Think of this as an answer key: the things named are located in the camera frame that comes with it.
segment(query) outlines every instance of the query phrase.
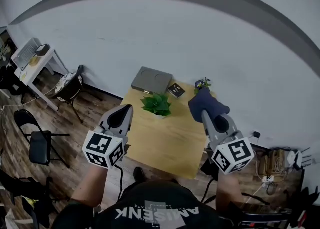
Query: table leg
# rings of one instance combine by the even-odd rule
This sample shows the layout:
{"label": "table leg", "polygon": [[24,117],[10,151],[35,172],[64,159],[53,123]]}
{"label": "table leg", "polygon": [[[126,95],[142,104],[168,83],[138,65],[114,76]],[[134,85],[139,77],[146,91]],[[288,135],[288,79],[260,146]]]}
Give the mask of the table leg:
{"label": "table leg", "polygon": [[48,71],[50,72],[50,74],[55,75],[55,72],[54,72],[54,70],[52,69],[52,67],[50,66],[49,63],[47,63],[45,67],[48,69]]}
{"label": "table leg", "polygon": [[63,65],[63,63],[60,61],[59,57],[57,56],[56,52],[53,52],[53,58],[55,60],[55,62],[57,63],[57,65],[61,68],[62,72],[64,73],[64,75],[67,75],[69,73],[69,71],[65,68],[65,66]]}
{"label": "table leg", "polygon": [[41,92],[39,89],[37,89],[37,87],[36,87],[33,83],[31,83],[31,84],[29,85],[29,87],[30,87],[39,97],[41,97],[53,110],[55,110],[55,111],[58,111],[58,110],[59,110],[59,108],[58,108],[54,103],[52,103],[44,94],[42,94],[42,92]]}
{"label": "table leg", "polygon": [[4,92],[2,89],[0,89],[0,92],[4,94],[8,99],[10,99],[10,96],[6,92]]}

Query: dark blue cloth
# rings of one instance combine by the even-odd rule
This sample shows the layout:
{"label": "dark blue cloth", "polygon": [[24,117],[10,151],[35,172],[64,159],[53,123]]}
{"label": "dark blue cloth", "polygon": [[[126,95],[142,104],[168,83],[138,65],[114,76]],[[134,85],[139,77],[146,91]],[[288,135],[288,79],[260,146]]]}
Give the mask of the dark blue cloth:
{"label": "dark blue cloth", "polygon": [[210,94],[209,88],[201,89],[188,104],[194,120],[198,123],[202,123],[201,115],[203,110],[207,111],[212,121],[219,115],[230,113],[230,108],[218,102]]}

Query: small book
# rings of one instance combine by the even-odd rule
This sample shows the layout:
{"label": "small book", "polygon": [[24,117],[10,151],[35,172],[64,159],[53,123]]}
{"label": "small book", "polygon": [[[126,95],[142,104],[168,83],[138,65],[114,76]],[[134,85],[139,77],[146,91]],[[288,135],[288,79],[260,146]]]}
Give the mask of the small book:
{"label": "small book", "polygon": [[180,87],[177,83],[173,84],[171,87],[168,88],[168,91],[176,98],[180,98],[184,93],[185,90]]}

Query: white desk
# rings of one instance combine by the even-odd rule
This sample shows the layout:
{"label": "white desk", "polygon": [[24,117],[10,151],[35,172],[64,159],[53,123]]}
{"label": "white desk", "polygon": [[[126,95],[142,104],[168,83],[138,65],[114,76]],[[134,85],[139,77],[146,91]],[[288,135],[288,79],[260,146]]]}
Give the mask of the white desk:
{"label": "white desk", "polygon": [[22,78],[24,74],[26,74],[25,78],[23,80],[20,79],[21,82],[23,82],[24,85],[29,86],[39,97],[41,97],[53,110],[58,111],[58,107],[51,102],[42,92],[37,89],[37,87],[34,85],[34,80],[37,78],[37,76],[40,74],[42,69],[44,67],[47,67],[47,69],[50,71],[52,75],[54,75],[54,71],[52,70],[51,66],[48,64],[51,59],[54,59],[57,65],[61,68],[61,71],[63,74],[68,74],[68,70],[64,67],[64,65],[61,63],[60,59],[58,58],[57,54],[55,53],[54,48],[50,48],[50,50],[46,53],[44,56],[39,57],[39,63],[36,66],[30,66],[27,65],[27,67],[21,72],[21,69],[18,68],[15,70],[14,74],[19,78]]}

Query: wooden table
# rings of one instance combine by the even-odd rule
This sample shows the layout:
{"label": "wooden table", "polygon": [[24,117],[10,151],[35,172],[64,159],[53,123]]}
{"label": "wooden table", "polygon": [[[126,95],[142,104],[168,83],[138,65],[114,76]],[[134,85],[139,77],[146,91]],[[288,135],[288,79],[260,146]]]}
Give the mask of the wooden table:
{"label": "wooden table", "polygon": [[134,109],[127,135],[131,147],[126,156],[158,170],[194,179],[206,145],[206,134],[203,124],[193,119],[188,107],[195,96],[194,87],[177,81],[170,86],[174,82],[185,93],[179,99],[167,93],[172,114],[164,119],[142,109],[141,99],[148,94],[130,88],[124,97],[121,104],[131,104]]}

